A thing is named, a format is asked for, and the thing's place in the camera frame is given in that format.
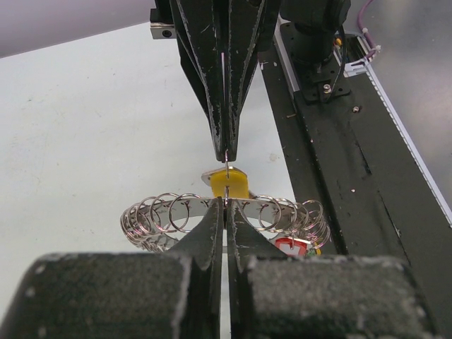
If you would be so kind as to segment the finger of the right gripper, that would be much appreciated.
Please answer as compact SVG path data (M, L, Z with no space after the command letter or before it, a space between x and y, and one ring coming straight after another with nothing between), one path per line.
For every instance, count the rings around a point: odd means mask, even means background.
M171 1L181 65L208 119L215 156L225 161L220 20L214 1Z
M239 123L258 63L270 46L280 1L228 1L225 45L225 159L236 160Z

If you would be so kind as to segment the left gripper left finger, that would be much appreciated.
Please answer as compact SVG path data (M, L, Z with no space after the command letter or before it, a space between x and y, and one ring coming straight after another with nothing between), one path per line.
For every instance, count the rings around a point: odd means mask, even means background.
M223 202L162 254L39 257L1 325L2 338L218 338Z

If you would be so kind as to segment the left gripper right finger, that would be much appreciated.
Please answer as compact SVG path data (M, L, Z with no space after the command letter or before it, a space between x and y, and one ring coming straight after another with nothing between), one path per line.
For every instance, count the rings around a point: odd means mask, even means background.
M233 338L440 338L402 261L289 257L250 225L227 228Z

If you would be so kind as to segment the red tag key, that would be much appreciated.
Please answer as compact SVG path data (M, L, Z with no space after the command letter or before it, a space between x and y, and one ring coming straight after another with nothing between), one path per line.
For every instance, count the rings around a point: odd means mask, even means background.
M275 240L275 246L288 256L305 256L307 244L291 237L281 237Z

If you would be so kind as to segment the metal keyring disc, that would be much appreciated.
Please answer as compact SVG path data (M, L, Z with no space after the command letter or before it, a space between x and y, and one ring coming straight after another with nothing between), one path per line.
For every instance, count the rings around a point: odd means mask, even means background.
M257 195L248 199L208 198L196 194L165 193L144 198L127 208L119 219L125 237L139 249L162 253L194 230L196 222L220 205L218 218L224 228L230 224L250 225L271 244L291 237L320 249L331 238L324 208L317 200L303 203L286 198Z

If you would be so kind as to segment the yellow tag key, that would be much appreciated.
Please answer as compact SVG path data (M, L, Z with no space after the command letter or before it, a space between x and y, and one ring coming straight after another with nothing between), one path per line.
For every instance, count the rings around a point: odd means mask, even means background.
M201 180L211 188L214 197L248 199L253 196L247 174L230 166L228 152L225 152L224 166L204 172Z

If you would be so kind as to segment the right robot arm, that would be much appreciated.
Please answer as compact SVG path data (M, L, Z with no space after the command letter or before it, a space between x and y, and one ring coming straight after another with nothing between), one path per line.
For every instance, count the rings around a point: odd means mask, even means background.
M182 69L208 120L216 159L237 158L239 121L278 18L295 25L295 59L328 61L350 1L171 1Z

